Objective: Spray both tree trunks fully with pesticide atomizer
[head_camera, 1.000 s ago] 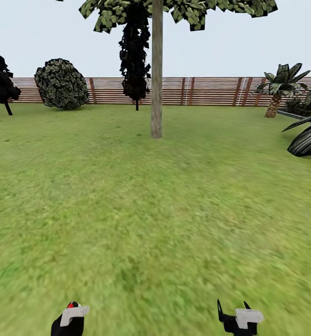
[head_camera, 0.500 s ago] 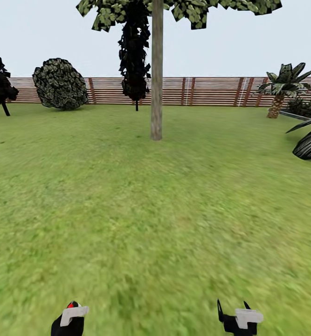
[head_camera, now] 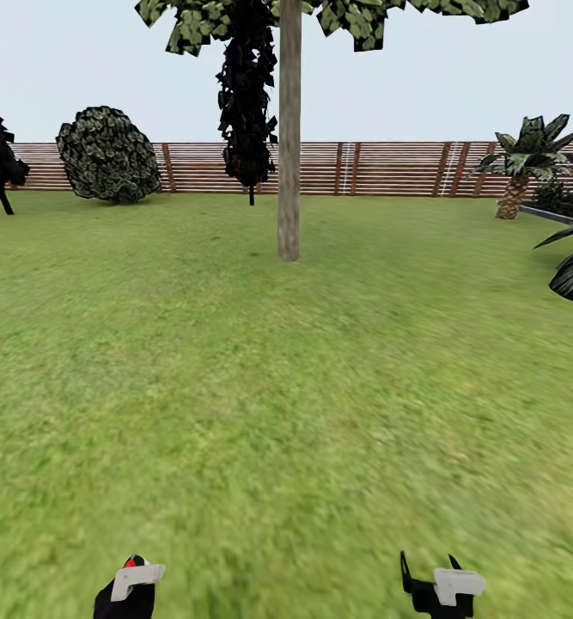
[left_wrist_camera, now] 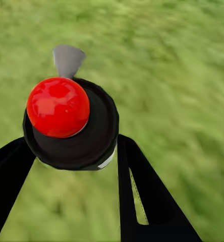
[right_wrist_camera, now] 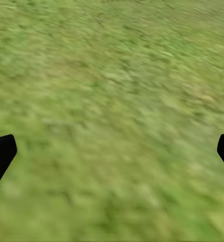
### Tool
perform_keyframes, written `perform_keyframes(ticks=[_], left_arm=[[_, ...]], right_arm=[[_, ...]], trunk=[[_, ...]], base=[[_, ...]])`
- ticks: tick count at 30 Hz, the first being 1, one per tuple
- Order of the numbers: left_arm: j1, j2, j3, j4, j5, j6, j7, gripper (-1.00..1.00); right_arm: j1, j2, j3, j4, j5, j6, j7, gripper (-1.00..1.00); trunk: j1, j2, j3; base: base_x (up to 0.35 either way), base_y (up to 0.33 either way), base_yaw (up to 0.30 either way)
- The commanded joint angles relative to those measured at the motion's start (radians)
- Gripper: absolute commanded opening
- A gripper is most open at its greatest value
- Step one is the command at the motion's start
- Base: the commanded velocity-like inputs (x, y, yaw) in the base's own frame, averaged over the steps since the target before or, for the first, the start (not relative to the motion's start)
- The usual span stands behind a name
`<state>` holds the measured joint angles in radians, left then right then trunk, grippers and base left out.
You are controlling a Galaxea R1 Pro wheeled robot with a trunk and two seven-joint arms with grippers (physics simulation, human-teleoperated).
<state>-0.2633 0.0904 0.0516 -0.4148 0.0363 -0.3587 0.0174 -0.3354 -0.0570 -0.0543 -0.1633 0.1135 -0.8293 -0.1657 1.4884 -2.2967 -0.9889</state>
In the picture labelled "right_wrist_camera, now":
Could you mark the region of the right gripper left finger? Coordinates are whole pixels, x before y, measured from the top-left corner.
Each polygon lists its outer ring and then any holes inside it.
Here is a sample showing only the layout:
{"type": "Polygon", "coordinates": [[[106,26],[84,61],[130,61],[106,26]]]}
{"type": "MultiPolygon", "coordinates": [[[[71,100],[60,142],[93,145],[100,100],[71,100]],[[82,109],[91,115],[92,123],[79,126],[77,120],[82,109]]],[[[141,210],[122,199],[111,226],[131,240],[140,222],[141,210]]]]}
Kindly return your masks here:
{"type": "Polygon", "coordinates": [[[14,135],[0,137],[0,180],[17,153],[14,135]]]}

